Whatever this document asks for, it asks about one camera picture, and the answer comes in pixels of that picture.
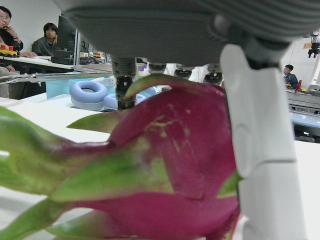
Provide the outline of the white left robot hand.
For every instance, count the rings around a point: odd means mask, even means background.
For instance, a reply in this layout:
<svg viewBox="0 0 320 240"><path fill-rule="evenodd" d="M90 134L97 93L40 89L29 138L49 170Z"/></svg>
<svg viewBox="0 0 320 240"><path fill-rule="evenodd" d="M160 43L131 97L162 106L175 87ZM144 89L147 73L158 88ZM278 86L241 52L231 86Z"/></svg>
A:
<svg viewBox="0 0 320 240"><path fill-rule="evenodd" d="M232 126L245 240L307 239L294 133L279 63L320 27L317 0L58 0L113 72L129 60L219 63Z"/></svg>

